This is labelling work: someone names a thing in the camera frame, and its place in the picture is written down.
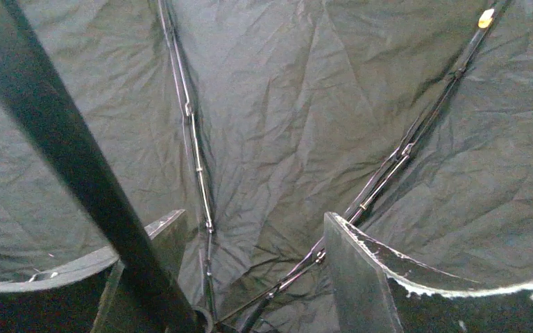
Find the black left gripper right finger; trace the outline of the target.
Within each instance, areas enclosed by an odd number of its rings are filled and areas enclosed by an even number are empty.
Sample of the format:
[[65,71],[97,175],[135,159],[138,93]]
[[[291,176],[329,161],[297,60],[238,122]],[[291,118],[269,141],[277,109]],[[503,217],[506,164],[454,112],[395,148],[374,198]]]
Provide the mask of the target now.
[[342,332],[533,332],[533,280],[494,286],[421,263],[324,216]]

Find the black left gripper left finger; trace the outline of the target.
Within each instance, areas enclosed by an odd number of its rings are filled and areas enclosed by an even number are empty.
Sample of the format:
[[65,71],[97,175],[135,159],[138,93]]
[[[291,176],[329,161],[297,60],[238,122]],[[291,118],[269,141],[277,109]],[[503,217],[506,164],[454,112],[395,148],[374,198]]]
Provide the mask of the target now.
[[152,306],[130,271],[104,246],[22,282],[0,282],[0,332],[188,332],[189,303],[178,284]]

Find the purple umbrella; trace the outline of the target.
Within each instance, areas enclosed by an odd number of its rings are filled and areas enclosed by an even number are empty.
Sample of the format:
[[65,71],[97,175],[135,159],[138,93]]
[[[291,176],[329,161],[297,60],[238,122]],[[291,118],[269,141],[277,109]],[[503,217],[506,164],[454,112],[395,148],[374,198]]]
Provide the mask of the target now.
[[[200,109],[221,315],[342,213],[470,40],[485,1],[173,1]],[[152,1],[21,1],[138,216],[194,210]],[[473,280],[533,280],[533,1],[512,1],[364,229]],[[0,107],[0,281],[104,243]]]

